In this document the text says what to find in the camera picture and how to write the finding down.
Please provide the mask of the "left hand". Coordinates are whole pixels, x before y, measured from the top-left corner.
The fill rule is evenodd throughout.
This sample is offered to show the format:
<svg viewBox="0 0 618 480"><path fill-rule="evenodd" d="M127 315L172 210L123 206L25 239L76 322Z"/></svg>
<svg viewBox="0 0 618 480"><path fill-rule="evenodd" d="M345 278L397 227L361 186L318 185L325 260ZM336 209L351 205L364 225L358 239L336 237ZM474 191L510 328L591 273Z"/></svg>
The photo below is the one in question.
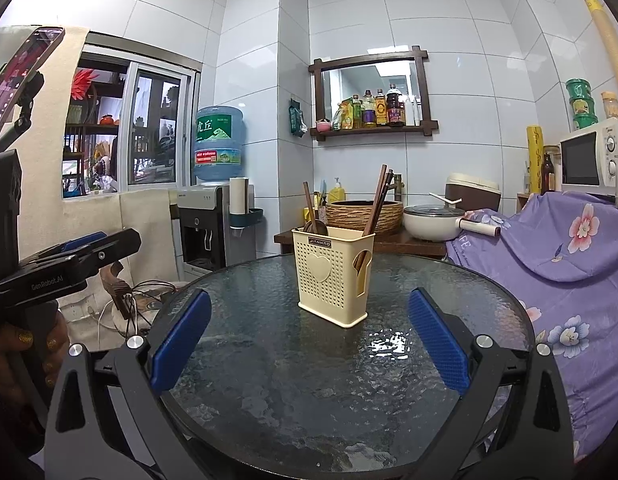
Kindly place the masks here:
<svg viewBox="0 0 618 480"><path fill-rule="evenodd" d="M46 357L39 365L44 385L53 389L70 345L70 337L64 316L54 311L53 326L46 336ZM15 358L25 359L29 350L35 349L35 336L30 330L13 325L0 327L0 396L11 404L24 405L29 401L23 382L15 373Z"/></svg>

